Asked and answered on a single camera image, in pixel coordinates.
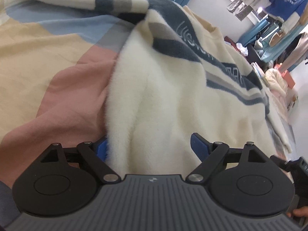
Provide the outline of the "person's right hand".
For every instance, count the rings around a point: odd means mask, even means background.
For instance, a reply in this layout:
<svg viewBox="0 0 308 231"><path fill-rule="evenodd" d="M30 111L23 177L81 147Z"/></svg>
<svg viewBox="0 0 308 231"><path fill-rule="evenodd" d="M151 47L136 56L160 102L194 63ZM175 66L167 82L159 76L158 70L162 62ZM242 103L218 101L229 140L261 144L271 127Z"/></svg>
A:
<svg viewBox="0 0 308 231"><path fill-rule="evenodd" d="M299 209L294 209L291 212L287 213L288 217L297 217L297 218L308 218L308 206L301 207Z"/></svg>

